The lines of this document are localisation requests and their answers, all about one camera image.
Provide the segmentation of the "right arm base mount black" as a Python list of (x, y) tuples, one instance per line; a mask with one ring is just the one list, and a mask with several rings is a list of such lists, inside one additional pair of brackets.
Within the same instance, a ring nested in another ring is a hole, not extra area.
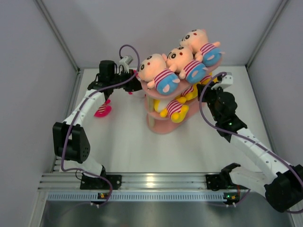
[(225, 189), (225, 184), (220, 174), (205, 175), (206, 186), (208, 190), (218, 191)]

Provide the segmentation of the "peach doll blue pants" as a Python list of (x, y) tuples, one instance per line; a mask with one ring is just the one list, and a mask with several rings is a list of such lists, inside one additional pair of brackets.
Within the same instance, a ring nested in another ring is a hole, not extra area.
[(202, 63), (203, 56), (198, 54), (195, 57), (192, 49), (188, 46), (174, 48), (167, 55), (167, 67), (178, 73), (180, 79), (190, 84), (201, 82), (207, 76), (208, 68)]
[(206, 67), (217, 64), (222, 58), (223, 51), (221, 43), (210, 42), (205, 29), (194, 29), (185, 34), (179, 42), (180, 46), (187, 46), (192, 49), (195, 57), (202, 57), (202, 63)]
[(139, 78), (147, 83), (148, 89), (156, 89), (167, 96), (174, 92), (180, 83), (179, 77), (166, 64), (165, 54), (152, 54), (143, 60), (138, 69)]

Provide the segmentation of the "yellow chick plush striped shirt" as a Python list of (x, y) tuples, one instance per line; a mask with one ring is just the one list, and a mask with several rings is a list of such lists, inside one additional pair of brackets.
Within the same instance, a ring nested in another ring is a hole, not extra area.
[(189, 106), (185, 104), (185, 97), (175, 99), (155, 99), (154, 110), (160, 114), (161, 118), (168, 117), (174, 123), (180, 123), (184, 120), (189, 111)]

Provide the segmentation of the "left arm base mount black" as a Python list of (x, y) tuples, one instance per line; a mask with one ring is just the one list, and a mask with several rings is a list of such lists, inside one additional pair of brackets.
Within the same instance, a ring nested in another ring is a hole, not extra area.
[[(112, 185), (113, 190), (118, 190), (122, 184), (121, 175), (106, 175), (105, 177)], [(110, 185), (105, 180), (83, 175), (80, 183), (81, 190), (109, 190)]]

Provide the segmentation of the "white panda plush pink limbs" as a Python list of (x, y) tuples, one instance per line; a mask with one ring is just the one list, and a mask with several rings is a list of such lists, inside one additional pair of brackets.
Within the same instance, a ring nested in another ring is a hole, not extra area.
[(99, 107), (99, 109), (95, 112), (94, 116), (97, 118), (107, 116), (112, 110), (112, 107), (109, 105), (110, 103), (111, 100), (108, 99), (102, 106)]

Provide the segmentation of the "white bird plush pink bow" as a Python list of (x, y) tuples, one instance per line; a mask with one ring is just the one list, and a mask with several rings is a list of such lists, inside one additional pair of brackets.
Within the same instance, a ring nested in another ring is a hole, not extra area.
[[(130, 69), (129, 72), (133, 75), (136, 73), (135, 69)], [(128, 92), (128, 94), (133, 95), (136, 98), (145, 98), (146, 93), (141, 89), (138, 91)]]

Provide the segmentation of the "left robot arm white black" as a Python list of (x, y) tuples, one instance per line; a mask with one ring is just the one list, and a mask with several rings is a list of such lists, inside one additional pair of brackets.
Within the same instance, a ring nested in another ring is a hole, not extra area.
[(137, 70), (123, 67), (122, 71), (117, 72), (117, 69), (113, 61), (101, 61), (99, 72), (88, 85), (78, 106), (63, 122), (53, 125), (54, 153), (61, 157), (61, 170), (79, 171), (91, 177), (90, 182), (97, 189), (106, 186), (107, 177), (102, 174), (103, 165), (90, 156), (90, 143), (85, 127), (114, 90), (134, 92), (142, 89)]

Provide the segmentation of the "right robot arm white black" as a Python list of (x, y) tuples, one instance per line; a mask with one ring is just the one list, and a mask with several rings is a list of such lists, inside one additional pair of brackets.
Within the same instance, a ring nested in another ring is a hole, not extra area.
[(252, 172), (240, 164), (232, 163), (219, 173), (226, 188), (239, 185), (263, 196), (278, 212), (301, 214), (291, 210), (303, 200), (303, 166), (292, 165), (262, 144), (236, 115), (234, 95), (225, 92), (218, 83), (198, 85), (198, 101), (205, 102), (215, 124), (206, 123), (217, 130), (228, 143), (243, 152), (259, 169)]

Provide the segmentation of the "yellow bear striped shirt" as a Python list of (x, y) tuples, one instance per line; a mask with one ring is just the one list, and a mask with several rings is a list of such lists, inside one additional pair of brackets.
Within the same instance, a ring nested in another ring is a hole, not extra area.
[(179, 96), (177, 96), (176, 99), (182, 104), (184, 104), (186, 101), (195, 99), (198, 95), (198, 90), (196, 86), (197, 84), (192, 85), (190, 88), (186, 89)]
[(213, 74), (212, 74), (212, 73), (209, 73), (207, 76), (205, 76), (205, 77), (200, 81), (200, 84), (206, 85), (212, 78), (213, 78)]

